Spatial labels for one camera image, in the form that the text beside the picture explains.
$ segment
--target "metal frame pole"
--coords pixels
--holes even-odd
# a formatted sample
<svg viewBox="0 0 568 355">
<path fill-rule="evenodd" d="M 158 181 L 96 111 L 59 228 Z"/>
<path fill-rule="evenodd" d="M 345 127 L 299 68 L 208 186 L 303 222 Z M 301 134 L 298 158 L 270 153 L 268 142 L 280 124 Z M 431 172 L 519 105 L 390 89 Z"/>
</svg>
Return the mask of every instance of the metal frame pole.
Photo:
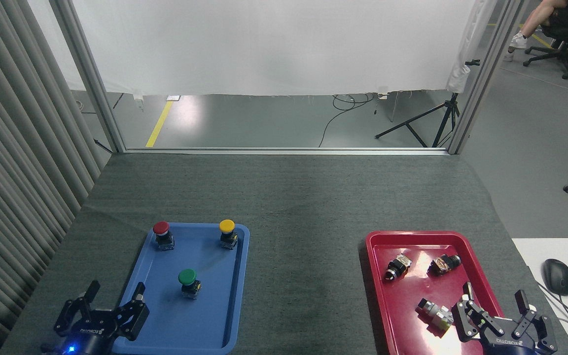
<svg viewBox="0 0 568 355">
<path fill-rule="evenodd" d="M 448 148 L 450 154 L 459 154 L 465 146 L 470 130 L 475 124 L 475 118 L 483 104 L 491 87 L 494 72 L 498 69 L 503 52 L 507 49 L 510 34 L 516 33 L 521 22 L 519 18 L 525 11 L 525 0 L 507 0 L 503 3 L 498 25 L 495 28 L 492 42 L 490 43 L 472 90 L 468 94 L 466 107 L 457 124 L 457 131 L 451 138 Z"/>
<path fill-rule="evenodd" d="M 95 61 L 93 61 L 89 43 L 86 41 L 85 33 L 72 0 L 55 0 L 50 1 L 50 4 L 61 27 L 63 36 L 65 36 L 67 46 L 70 48 L 80 77 L 83 79 L 93 108 L 100 119 L 111 150 L 117 153 L 126 152 L 126 146 L 117 127 L 115 115 L 113 115 L 113 108 L 108 102 L 107 91 L 104 88 L 104 83 Z"/>
</svg>

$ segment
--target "red tray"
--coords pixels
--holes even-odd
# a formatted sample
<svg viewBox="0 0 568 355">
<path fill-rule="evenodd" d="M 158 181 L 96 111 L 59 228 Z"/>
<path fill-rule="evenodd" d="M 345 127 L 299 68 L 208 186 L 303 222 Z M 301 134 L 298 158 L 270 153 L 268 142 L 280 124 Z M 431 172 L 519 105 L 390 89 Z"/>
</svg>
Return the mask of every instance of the red tray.
<svg viewBox="0 0 568 355">
<path fill-rule="evenodd" d="M 443 333 L 417 312 L 422 298 L 450 310 L 462 296 L 464 283 L 471 281 L 478 305 L 492 316 L 503 316 L 464 236 L 457 232 L 376 231 L 368 234 L 365 244 L 390 354 L 483 354 L 480 342 L 462 343 L 454 325 Z M 412 260 L 411 267 L 399 279 L 385 281 L 388 263 L 401 252 Z M 442 254 L 458 254 L 461 265 L 443 276 L 429 276 L 426 272 L 431 260 Z"/>
</svg>

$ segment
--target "black tripod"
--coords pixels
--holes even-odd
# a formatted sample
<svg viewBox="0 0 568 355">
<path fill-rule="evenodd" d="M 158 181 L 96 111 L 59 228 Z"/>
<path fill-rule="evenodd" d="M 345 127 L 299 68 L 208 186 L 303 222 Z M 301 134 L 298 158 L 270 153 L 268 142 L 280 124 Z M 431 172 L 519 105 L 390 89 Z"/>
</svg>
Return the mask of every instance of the black tripod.
<svg viewBox="0 0 568 355">
<path fill-rule="evenodd" d="M 401 124 L 397 124 L 396 126 L 389 128 L 385 132 L 375 135 L 374 137 L 376 139 L 379 139 L 380 137 L 382 137 L 383 135 L 386 135 L 387 133 L 389 133 L 391 131 L 395 131 L 398 128 L 401 128 L 402 126 L 406 126 L 406 128 L 408 128 L 411 131 L 411 133 L 413 133 L 413 136 L 415 137 L 415 139 L 417 139 L 418 142 L 420 142 L 420 144 L 422 144 L 422 146 L 424 148 L 427 148 L 426 143 L 424 143 L 424 140 L 422 140 L 420 138 L 418 133 L 416 133 L 416 131 L 413 130 L 413 127 L 410 126 L 409 124 L 412 123 L 413 121 L 415 121 L 416 119 L 419 119 L 420 117 L 424 117 L 424 116 L 430 114 L 433 111 L 439 110 L 442 107 L 446 107 L 446 113 L 444 114 L 444 118 L 442 119 L 442 123 L 440 124 L 439 130 L 437 130 L 437 135 L 435 135 L 435 140 L 433 140 L 433 144 L 431 145 L 432 148 L 436 148 L 437 145 L 440 142 L 440 137 L 442 137 L 442 132 L 444 131 L 444 127 L 446 127 L 446 123 L 448 122 L 449 117 L 451 118 L 451 130 L 455 129 L 455 119 L 458 117 L 458 115 L 460 115 L 460 109 L 457 107 L 457 95 L 459 95 L 459 94 L 454 92 L 453 95 L 451 96 L 451 99 L 444 101 L 443 104 L 439 104 L 439 105 L 435 106 L 434 108 L 431 108 L 430 110 L 424 112 L 423 114 L 419 114 L 419 115 L 417 115 L 417 116 L 415 116 L 411 119 L 404 121 Z"/>
</svg>

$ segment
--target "robotic arm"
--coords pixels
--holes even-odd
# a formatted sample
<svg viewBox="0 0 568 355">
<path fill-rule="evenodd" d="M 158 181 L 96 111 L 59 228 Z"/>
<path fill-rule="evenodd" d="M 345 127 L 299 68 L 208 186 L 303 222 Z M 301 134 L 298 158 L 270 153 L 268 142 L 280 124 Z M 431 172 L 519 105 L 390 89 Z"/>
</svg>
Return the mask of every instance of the robotic arm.
<svg viewBox="0 0 568 355">
<path fill-rule="evenodd" d="M 65 302 L 56 319 L 54 331 L 65 337 L 63 344 L 59 347 L 43 344 L 41 351 L 59 355 L 107 355 L 117 337 L 134 341 L 149 313 L 144 303 L 145 288 L 144 283 L 139 283 L 131 301 L 114 310 L 91 310 L 90 303 L 100 289 L 100 283 L 92 281 L 85 294 Z M 77 312 L 81 319 L 72 324 Z"/>
<path fill-rule="evenodd" d="M 551 355 L 558 350 L 553 337 L 554 329 L 550 319 L 538 314 L 530 305 L 523 290 L 514 294 L 520 319 L 491 317 L 475 303 L 470 283 L 464 285 L 464 295 L 452 308 L 455 326 L 460 341 L 478 340 L 487 355 Z M 536 328 L 538 341 L 535 342 L 527 329 Z"/>
</svg>

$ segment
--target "person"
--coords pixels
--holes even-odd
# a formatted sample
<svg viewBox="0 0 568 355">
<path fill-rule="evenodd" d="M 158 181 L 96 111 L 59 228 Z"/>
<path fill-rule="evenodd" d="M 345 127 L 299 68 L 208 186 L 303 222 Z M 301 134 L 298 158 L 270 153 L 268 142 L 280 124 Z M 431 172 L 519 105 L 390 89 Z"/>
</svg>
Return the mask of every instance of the person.
<svg viewBox="0 0 568 355">
<path fill-rule="evenodd" d="M 519 33 L 512 38 L 503 60 L 512 61 L 515 49 L 526 49 L 527 38 L 536 32 L 539 25 L 568 27 L 568 0 L 542 0 L 527 17 Z"/>
</svg>

